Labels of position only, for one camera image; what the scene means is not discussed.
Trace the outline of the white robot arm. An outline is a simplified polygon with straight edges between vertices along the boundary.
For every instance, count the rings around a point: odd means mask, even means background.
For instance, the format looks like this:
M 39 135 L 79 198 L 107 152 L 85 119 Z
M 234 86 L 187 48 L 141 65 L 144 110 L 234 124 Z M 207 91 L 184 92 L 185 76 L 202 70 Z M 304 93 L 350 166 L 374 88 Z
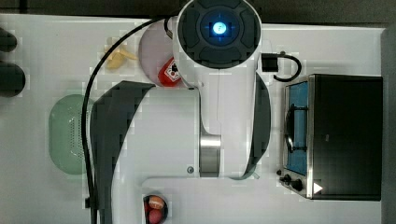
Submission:
M 247 0 L 190 0 L 173 28 L 179 89 L 122 81 L 92 107 L 100 224 L 144 224 L 151 178 L 250 177 L 271 106 L 260 76 L 262 23 Z

